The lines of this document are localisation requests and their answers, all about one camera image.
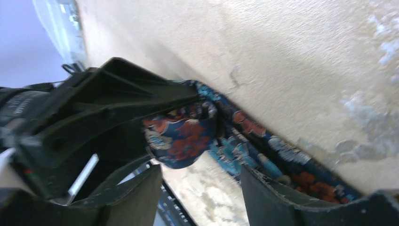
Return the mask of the navy floral tie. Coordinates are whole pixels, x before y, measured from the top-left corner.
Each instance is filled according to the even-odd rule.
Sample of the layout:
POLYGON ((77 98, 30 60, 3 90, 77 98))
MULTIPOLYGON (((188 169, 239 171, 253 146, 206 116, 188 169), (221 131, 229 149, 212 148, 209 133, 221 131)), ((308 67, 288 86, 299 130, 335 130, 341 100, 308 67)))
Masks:
POLYGON ((361 197, 311 156, 269 132, 227 97, 204 83, 188 80, 199 101, 143 120, 147 149, 171 169, 209 156, 235 180, 248 166, 294 190, 345 204, 361 197))

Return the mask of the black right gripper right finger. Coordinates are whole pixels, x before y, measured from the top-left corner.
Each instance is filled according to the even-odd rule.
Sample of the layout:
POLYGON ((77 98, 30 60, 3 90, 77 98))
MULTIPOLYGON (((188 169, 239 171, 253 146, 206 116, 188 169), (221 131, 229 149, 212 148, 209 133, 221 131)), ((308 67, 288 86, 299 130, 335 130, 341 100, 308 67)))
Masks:
POLYGON ((378 190, 348 204, 323 201, 241 167, 241 187, 252 226, 397 226, 399 191, 378 190))

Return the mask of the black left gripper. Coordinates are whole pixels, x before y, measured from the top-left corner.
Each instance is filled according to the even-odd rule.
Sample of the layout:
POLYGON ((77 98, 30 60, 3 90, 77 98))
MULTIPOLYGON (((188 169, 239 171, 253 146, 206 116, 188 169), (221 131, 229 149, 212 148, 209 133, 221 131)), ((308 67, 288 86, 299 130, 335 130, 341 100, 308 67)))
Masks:
POLYGON ((117 57, 51 90, 2 89, 0 96, 0 144, 16 149, 12 166, 47 199, 65 196, 94 154, 99 160, 77 197, 102 183, 103 133, 198 99, 193 88, 117 57))

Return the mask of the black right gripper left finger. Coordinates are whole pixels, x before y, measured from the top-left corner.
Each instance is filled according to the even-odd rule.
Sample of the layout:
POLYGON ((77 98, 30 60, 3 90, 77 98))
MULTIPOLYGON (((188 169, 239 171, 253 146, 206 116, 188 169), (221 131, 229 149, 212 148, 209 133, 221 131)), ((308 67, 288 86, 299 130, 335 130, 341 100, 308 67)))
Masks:
POLYGON ((86 199, 62 206, 22 189, 0 190, 2 226, 151 226, 160 197, 162 173, 153 166, 120 184, 114 172, 86 199))

